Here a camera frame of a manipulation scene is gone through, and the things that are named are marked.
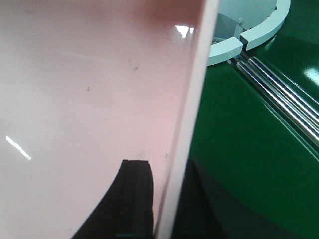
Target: chrome rail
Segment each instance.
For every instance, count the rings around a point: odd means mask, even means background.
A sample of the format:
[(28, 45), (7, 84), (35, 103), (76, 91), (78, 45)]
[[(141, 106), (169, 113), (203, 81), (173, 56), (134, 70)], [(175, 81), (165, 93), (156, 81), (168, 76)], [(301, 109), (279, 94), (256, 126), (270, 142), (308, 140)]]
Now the chrome rail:
[(235, 68), (319, 149), (319, 113), (256, 57), (243, 54)]

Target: green surface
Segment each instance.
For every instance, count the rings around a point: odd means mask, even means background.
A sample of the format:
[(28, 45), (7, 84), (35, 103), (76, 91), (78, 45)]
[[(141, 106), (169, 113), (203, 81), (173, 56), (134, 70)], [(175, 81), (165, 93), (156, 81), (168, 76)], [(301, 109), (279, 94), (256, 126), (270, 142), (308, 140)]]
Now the green surface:
[(227, 63), (208, 67), (190, 158), (266, 219), (318, 239), (318, 155)]
[[(251, 50), (319, 110), (319, 0), (292, 0), (272, 41)], [(277, 225), (319, 238), (319, 156), (227, 63), (208, 67), (190, 158)]]

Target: glossy surface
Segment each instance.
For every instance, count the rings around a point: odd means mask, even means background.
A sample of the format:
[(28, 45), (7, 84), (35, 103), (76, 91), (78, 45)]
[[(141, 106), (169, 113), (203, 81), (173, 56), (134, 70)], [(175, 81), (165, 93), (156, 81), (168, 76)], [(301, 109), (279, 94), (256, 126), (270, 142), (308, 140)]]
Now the glossy surface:
[(213, 38), (219, 1), (207, 0), (203, 3), (201, 22), (197, 31), (197, 44), (191, 56), (193, 64), (188, 69), (190, 80), (183, 89), (178, 120), (171, 147), (171, 167), (167, 176), (167, 187), (163, 193), (159, 224), (156, 225), (155, 238), (171, 237), (179, 195), (183, 183), (189, 148), (193, 136), (196, 115), (199, 107), (209, 47)]
[(319, 114), (258, 58), (241, 59), (236, 64), (260, 95), (279, 112), (310, 144), (319, 149)]
[(318, 154), (227, 63), (207, 69), (189, 157), (265, 219), (319, 237)]
[(202, 10), (0, 2), (0, 238), (70, 238), (122, 159), (150, 162), (156, 221)]
[[(274, 70), (290, 87), (319, 112), (319, 17), (317, 9), (319, 2), (316, 0), (292, 0), (290, 13), (277, 36), (264, 46), (249, 52), (256, 55), (272, 70)], [(299, 155), (300, 159), (307, 162), (307, 158)], [(287, 202), (287, 206), (294, 211), (303, 208), (291, 223), (291, 230), (303, 235), (305, 238), (316, 239), (319, 237), (317, 220), (318, 207), (318, 169), (313, 167), (292, 168), (303, 177), (299, 179), (300, 188), (296, 192), (303, 193), (303, 197), (295, 202)]]

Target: pink plastic panel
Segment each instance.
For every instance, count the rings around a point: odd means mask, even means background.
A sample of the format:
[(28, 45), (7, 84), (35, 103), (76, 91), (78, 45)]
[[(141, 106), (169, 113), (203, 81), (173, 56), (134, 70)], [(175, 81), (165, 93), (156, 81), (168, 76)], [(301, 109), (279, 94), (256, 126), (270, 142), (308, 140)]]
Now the pink plastic panel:
[(156, 222), (204, 2), (0, 1), (0, 239), (70, 238), (122, 159)]

